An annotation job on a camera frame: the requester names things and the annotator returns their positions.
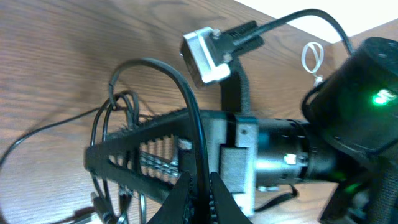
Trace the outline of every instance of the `black plastic part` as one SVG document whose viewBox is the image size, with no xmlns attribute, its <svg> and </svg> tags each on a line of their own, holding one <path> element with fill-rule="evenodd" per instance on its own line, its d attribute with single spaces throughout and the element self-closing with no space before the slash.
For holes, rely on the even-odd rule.
<svg viewBox="0 0 398 224">
<path fill-rule="evenodd" d="M 170 113 L 137 130 L 129 131 L 126 134 L 122 133 L 118 138 L 108 138 L 109 141 L 89 147 L 85 152 L 85 168 L 103 179 L 113 180 L 162 203 L 173 185 L 142 175 L 136 170 L 139 167 L 137 166 L 137 156 L 140 144 L 170 134 L 188 138 L 190 130 L 186 110 Z M 110 160 L 110 157 L 125 158 L 126 156 L 135 165 L 132 169 L 115 164 Z"/>
<path fill-rule="evenodd" d="M 373 100 L 380 90 L 398 94 L 398 42 L 365 40 L 320 89 L 307 119 L 331 146 L 366 164 L 366 158 L 398 142 L 398 98 Z"/>
<path fill-rule="evenodd" d="M 232 61 L 228 62 L 231 76 L 220 82 L 221 109 L 227 112 L 249 114 L 251 112 L 251 100 L 249 80 L 243 70 L 238 57 L 249 51 L 264 45 L 264 40 L 258 36 L 239 47 L 233 42 L 239 39 L 249 30 L 257 27 L 255 21 L 250 21 L 223 32 L 219 37 L 209 43 L 209 49 L 217 63 L 223 63 L 223 56 L 230 54 Z"/>
<path fill-rule="evenodd" d="M 107 202 L 104 202 L 101 197 L 93 198 L 93 204 L 95 212 L 103 223 L 116 223 L 116 217 L 109 211 L 106 206 Z"/>
<path fill-rule="evenodd" d="M 231 193 L 216 172 L 210 174 L 210 180 L 213 196 L 213 201 L 210 202 L 210 210 L 214 209 L 211 216 L 213 223 L 251 223 L 235 203 Z"/>
<path fill-rule="evenodd" d="M 183 173 L 173 190 L 148 224 L 190 223 L 190 175 Z"/>
<path fill-rule="evenodd" d="M 378 170 L 371 183 L 366 223 L 398 223 L 398 165 L 379 158 Z"/>
<path fill-rule="evenodd" d="M 371 178 L 372 174 L 364 170 L 356 176 L 340 183 L 331 196 L 319 222 L 322 224 L 363 223 L 364 217 L 359 220 L 353 220 L 351 206 L 354 196 L 368 186 Z"/>
</svg>

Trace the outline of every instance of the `wood grain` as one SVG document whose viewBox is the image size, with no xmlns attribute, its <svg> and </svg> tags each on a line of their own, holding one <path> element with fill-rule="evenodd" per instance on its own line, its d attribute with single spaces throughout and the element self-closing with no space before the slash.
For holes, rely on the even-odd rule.
<svg viewBox="0 0 398 224">
<path fill-rule="evenodd" d="M 127 59 L 163 60 L 192 84 L 178 54 L 182 34 L 205 26 L 225 30 L 253 19 L 260 24 L 273 20 L 229 0 L 0 1 L 0 153 L 27 130 L 102 104 L 111 72 Z M 251 81 L 252 108 L 260 117 L 300 119 L 300 100 L 313 83 L 301 66 L 302 47 L 309 41 L 326 43 L 291 26 L 264 38 L 263 48 L 242 57 Z M 322 72 L 333 67 L 333 57 L 327 54 Z M 158 113 L 184 106 L 172 81 L 148 68 L 123 73 L 117 89 L 125 88 L 138 92 Z M 194 88 L 200 107 L 219 109 L 219 90 L 216 85 Z M 52 223 L 91 206 L 93 186 L 83 168 L 83 150 L 92 121 L 89 116 L 44 131 L 11 154 L 0 175 L 2 222 Z M 111 128 L 122 123 L 117 115 Z M 299 186 L 298 200 L 252 220 L 316 222 L 333 187 Z M 111 188 L 115 195 L 116 185 Z M 259 194 L 257 204 L 273 195 Z M 130 210 L 132 223 L 137 223 L 136 202 Z M 158 208 L 149 202 L 148 218 Z"/>
</svg>

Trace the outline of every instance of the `white cable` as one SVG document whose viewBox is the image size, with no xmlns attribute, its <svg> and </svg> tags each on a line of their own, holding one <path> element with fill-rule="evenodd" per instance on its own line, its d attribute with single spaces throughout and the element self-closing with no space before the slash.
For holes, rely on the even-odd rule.
<svg viewBox="0 0 398 224">
<path fill-rule="evenodd" d="M 315 45 L 318 46 L 318 48 L 319 48 L 319 51 L 320 51 L 319 55 L 315 48 Z M 305 56 L 307 55 L 307 50 L 309 47 L 312 49 L 312 52 L 315 56 L 315 67 L 312 70 L 310 70 L 307 67 L 307 63 L 305 61 Z M 317 86 L 319 83 L 323 82 L 323 76 L 317 75 L 317 71 L 321 67 L 322 62 L 323 62 L 323 47 L 322 47 L 322 45 L 320 45 L 319 43 L 316 43 L 316 42 L 307 43 L 303 48 L 303 53 L 301 54 L 301 63 L 303 64 L 304 69 L 306 69 L 307 72 L 311 73 L 315 77 L 315 82 L 313 84 L 314 86 Z"/>
</svg>

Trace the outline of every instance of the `silver metal part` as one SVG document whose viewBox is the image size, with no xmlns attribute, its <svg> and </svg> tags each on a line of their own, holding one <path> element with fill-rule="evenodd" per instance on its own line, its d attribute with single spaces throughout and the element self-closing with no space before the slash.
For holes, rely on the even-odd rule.
<svg viewBox="0 0 398 224">
<path fill-rule="evenodd" d="M 180 175 L 178 173 L 178 163 L 171 164 L 163 160 L 163 158 L 154 156 L 147 152 L 140 152 L 140 163 L 142 166 L 160 171 L 161 173 L 171 177 L 178 177 Z"/>
<path fill-rule="evenodd" d="M 205 27 L 183 36 L 181 54 L 197 87 L 221 81 L 231 75 L 227 63 L 216 64 L 208 42 L 219 32 Z"/>
<path fill-rule="evenodd" d="M 223 55 L 223 59 L 225 63 L 228 63 L 230 61 L 232 61 L 232 55 L 231 54 L 224 54 Z"/>
<path fill-rule="evenodd" d="M 147 209 L 146 209 L 146 200 L 145 200 L 145 195 L 138 193 L 139 197 L 139 208 L 140 208 L 140 214 L 139 214 L 139 223 L 140 224 L 145 224 L 147 223 Z"/>
<path fill-rule="evenodd" d="M 245 147 L 247 149 L 246 158 L 246 175 L 244 180 L 244 193 L 234 194 L 232 196 L 235 202 L 241 207 L 242 212 L 246 216 L 254 215 L 254 199 L 255 199 L 255 186 L 256 186 L 256 169 L 255 161 L 257 157 L 257 143 L 259 135 L 259 126 L 257 123 L 247 122 L 245 119 L 237 117 L 235 146 Z"/>
<path fill-rule="evenodd" d="M 180 149 L 183 150 L 191 150 L 192 149 L 192 142 L 187 139 L 178 139 L 178 146 Z"/>
</svg>

